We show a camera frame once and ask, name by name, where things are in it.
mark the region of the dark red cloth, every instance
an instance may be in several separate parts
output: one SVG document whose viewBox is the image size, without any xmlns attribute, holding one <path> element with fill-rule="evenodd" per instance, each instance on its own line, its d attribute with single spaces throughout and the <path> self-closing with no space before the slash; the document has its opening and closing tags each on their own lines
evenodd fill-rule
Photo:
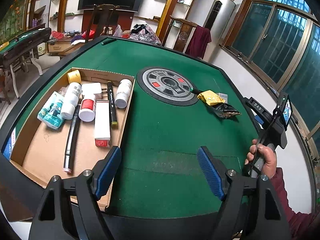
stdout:
<svg viewBox="0 0 320 240">
<path fill-rule="evenodd" d="M 292 239 L 320 239 L 320 213 L 295 213 L 289 207 L 281 168 L 277 168 L 275 176 L 271 179 L 271 183 L 280 198 L 287 221 L 289 222 Z"/>
<path fill-rule="evenodd" d="M 188 44 L 185 54 L 203 58 L 208 43 L 211 42 L 210 30 L 197 26 Z"/>
</svg>

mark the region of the black marker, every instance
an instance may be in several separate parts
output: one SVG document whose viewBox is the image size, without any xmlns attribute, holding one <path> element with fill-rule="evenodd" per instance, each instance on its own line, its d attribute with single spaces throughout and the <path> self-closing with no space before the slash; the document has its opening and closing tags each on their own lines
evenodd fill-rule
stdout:
<svg viewBox="0 0 320 240">
<path fill-rule="evenodd" d="M 73 114 L 67 139 L 66 151 L 64 153 L 63 171 L 66 173 L 72 173 L 73 164 L 75 161 L 76 143 L 80 125 L 79 110 L 80 105 L 76 106 L 76 110 Z"/>
<path fill-rule="evenodd" d="M 196 88 L 190 88 L 190 92 L 196 95 L 201 94 L 203 91 L 196 89 Z"/>
<path fill-rule="evenodd" d="M 118 129 L 117 113 L 116 113 L 115 100 L 113 96 L 112 82 L 108 81 L 107 86 L 108 86 L 109 109 L 110 109 L 110 115 L 111 115 L 111 128 Z"/>
<path fill-rule="evenodd" d="M 110 40 L 107 40 L 107 41 L 104 41 L 104 42 L 101 42 L 101 45 L 104 46 L 104 45 L 107 45 L 109 43 L 112 43 L 114 41 L 116 41 L 117 39 L 113 38 L 113 39 L 110 39 Z"/>
</svg>

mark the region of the small display screen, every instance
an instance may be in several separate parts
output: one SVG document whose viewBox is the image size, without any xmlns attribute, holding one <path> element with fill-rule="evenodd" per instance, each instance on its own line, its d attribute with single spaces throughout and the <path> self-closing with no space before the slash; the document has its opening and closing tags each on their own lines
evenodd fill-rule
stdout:
<svg viewBox="0 0 320 240">
<path fill-rule="evenodd" d="M 288 125 L 288 122 L 291 117 L 291 113 L 292 113 L 292 109 L 291 109 L 290 101 L 287 100 L 285 107 L 284 107 L 284 110 L 283 110 L 283 118 L 284 118 L 286 125 Z"/>
</svg>

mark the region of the red sleeve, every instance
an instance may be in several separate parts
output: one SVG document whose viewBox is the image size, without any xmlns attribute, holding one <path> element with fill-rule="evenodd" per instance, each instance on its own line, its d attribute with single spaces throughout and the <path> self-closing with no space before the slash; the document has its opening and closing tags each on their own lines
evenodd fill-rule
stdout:
<svg viewBox="0 0 320 240">
<path fill-rule="evenodd" d="M 275 176 L 271 179 L 271 183 L 275 188 L 278 197 L 280 198 L 285 215 L 289 222 L 292 238 L 295 239 L 302 234 L 311 230 L 316 223 L 316 227 L 320 227 L 320 215 L 317 214 L 303 214 L 301 212 L 295 213 L 292 208 L 289 207 L 287 192 L 284 189 L 283 172 L 281 168 L 277 168 Z"/>
</svg>

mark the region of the white plastic bag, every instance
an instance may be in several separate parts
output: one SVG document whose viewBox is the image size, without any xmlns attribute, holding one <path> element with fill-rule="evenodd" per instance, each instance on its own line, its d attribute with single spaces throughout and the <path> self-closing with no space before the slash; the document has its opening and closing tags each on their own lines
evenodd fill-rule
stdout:
<svg viewBox="0 0 320 240">
<path fill-rule="evenodd" d="M 113 36 L 115 36 L 115 37 L 122 37 L 122 34 L 123 34 L 123 32 L 122 32 L 122 30 L 121 30 L 121 26 L 118 24 L 118 26 L 117 26 L 117 28 L 116 28 L 116 30 L 115 30 L 115 33 L 113 34 Z"/>
</svg>

